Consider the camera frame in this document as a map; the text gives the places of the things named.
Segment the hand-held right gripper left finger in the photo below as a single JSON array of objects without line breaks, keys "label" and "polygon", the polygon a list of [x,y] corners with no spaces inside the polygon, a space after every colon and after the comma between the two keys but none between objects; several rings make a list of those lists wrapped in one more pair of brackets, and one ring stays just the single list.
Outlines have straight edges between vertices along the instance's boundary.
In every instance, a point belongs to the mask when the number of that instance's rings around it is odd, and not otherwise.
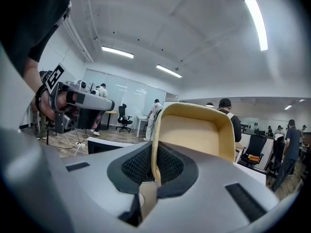
[{"label": "hand-held right gripper left finger", "polygon": [[71,177],[59,154],[28,135],[0,130],[0,232],[155,233],[108,213]]}]

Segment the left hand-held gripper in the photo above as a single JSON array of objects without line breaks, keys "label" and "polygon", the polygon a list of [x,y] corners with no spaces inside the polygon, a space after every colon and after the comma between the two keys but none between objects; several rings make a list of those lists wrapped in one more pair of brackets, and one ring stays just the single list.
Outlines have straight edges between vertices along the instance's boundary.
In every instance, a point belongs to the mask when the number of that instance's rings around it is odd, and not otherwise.
[{"label": "left hand-held gripper", "polygon": [[[53,71],[45,74],[45,86],[49,91],[49,105],[55,112],[54,123],[49,123],[49,130],[56,133],[66,133],[74,128],[95,129],[105,112],[112,111],[115,103],[112,100],[86,92],[83,80],[74,80],[74,76],[59,63]],[[74,105],[67,104],[64,108],[57,105],[61,91],[78,93]]]}]

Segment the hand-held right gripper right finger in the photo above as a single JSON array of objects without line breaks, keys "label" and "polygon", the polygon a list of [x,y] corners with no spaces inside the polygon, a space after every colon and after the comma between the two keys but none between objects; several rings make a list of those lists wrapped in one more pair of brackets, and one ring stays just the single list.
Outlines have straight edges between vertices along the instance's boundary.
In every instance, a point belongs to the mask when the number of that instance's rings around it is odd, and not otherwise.
[{"label": "hand-held right gripper right finger", "polygon": [[164,178],[143,221],[150,233],[273,233],[297,194],[283,200],[220,157],[159,143]]}]

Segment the beige plastic container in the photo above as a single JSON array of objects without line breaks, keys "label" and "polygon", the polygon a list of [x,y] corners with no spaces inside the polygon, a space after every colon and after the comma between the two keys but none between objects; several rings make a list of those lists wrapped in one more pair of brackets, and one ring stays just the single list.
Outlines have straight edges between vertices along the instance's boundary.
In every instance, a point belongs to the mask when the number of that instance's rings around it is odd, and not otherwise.
[{"label": "beige plastic container", "polygon": [[190,103],[173,103],[158,115],[152,139],[151,169],[155,180],[164,183],[159,169],[160,142],[235,161],[235,137],[230,118],[215,109]]}]

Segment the person's left forearm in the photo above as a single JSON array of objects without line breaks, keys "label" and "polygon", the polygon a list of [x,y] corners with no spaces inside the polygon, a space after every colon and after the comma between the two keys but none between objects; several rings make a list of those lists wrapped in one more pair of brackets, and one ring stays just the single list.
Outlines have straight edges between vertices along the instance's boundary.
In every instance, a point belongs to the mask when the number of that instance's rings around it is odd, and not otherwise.
[{"label": "person's left forearm", "polygon": [[[31,58],[27,58],[23,78],[26,84],[36,94],[39,87],[43,84],[40,78],[39,71],[38,71],[38,62],[36,62],[35,60]],[[35,96],[32,99],[31,106],[37,110],[35,106]]]}]

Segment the person's left hand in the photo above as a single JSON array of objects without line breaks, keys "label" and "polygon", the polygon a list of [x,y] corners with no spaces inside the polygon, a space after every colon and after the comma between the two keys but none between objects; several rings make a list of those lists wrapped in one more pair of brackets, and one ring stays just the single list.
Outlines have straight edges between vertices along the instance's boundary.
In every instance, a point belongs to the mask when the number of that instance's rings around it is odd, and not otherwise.
[{"label": "person's left hand", "polygon": [[[49,91],[45,91],[41,100],[41,110],[46,117],[48,117],[51,121],[54,121],[55,111],[50,107],[49,97]],[[58,109],[64,109],[67,106],[68,101],[74,104],[76,102],[76,99],[77,93],[71,91],[60,91],[57,96],[56,107]]]}]

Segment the wooden desk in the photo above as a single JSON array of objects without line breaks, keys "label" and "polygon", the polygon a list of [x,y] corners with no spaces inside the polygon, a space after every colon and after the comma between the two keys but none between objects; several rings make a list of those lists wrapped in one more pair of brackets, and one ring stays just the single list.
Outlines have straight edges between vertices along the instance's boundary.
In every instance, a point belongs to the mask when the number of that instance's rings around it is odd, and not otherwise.
[{"label": "wooden desk", "polygon": [[116,114],[117,112],[116,111],[107,111],[106,113],[108,114],[108,119],[107,119],[107,124],[106,124],[105,130],[108,130],[109,125],[110,125],[111,116]]}]

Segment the black office chair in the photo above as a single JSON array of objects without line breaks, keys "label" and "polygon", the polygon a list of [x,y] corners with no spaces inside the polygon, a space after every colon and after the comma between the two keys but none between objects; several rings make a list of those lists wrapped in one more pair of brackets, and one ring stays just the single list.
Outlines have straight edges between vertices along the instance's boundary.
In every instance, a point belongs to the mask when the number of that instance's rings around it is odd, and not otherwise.
[{"label": "black office chair", "polygon": [[250,142],[246,150],[242,151],[241,161],[245,167],[253,168],[261,162],[264,156],[262,152],[267,139],[264,136],[251,135]]},{"label": "black office chair", "polygon": [[118,117],[118,123],[120,126],[116,127],[116,130],[119,129],[119,132],[122,132],[123,130],[128,131],[128,133],[131,132],[131,128],[128,127],[128,125],[131,125],[133,121],[131,120],[132,116],[126,116],[125,110],[127,108],[126,104],[122,104],[119,106],[119,117]]}]

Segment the white desk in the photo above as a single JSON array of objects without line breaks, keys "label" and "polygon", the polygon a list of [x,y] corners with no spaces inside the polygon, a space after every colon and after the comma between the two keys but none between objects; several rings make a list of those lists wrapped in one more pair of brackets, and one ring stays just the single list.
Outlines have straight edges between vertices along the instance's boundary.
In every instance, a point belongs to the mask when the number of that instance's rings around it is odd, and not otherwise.
[{"label": "white desk", "polygon": [[142,122],[148,122],[148,118],[147,118],[147,116],[144,116],[144,115],[137,115],[137,120],[138,120],[138,122],[137,122],[137,125],[136,125],[136,130],[137,130],[136,137],[138,138],[139,137],[141,123]]}]

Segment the black wristband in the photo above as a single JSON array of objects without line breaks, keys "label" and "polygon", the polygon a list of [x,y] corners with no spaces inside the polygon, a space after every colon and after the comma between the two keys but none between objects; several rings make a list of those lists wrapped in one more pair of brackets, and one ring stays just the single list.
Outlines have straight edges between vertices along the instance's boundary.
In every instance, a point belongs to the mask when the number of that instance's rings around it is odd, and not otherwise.
[{"label": "black wristband", "polygon": [[45,84],[42,84],[39,89],[37,90],[36,94],[35,94],[35,106],[37,108],[37,111],[39,113],[42,113],[42,110],[41,110],[41,100],[42,100],[42,96],[43,96],[43,93],[45,91],[47,91],[47,87]]}]

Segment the person's camouflage trousers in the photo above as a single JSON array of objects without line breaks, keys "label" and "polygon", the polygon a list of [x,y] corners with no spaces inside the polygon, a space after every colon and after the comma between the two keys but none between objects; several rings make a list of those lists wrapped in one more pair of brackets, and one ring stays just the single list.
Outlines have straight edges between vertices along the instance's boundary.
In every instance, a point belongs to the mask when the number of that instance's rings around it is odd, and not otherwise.
[{"label": "person's camouflage trousers", "polygon": [[47,138],[46,117],[33,107],[31,107],[31,111],[32,111],[32,130],[35,137],[38,140],[46,139]]}]

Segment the person's black shirt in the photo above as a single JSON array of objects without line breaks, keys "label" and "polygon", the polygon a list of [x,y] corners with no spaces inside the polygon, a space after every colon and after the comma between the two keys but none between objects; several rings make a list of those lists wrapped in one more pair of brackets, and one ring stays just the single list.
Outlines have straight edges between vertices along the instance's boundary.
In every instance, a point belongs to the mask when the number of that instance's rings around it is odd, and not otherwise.
[{"label": "person's black shirt", "polygon": [[20,75],[28,58],[39,62],[70,0],[0,0],[0,42]]}]

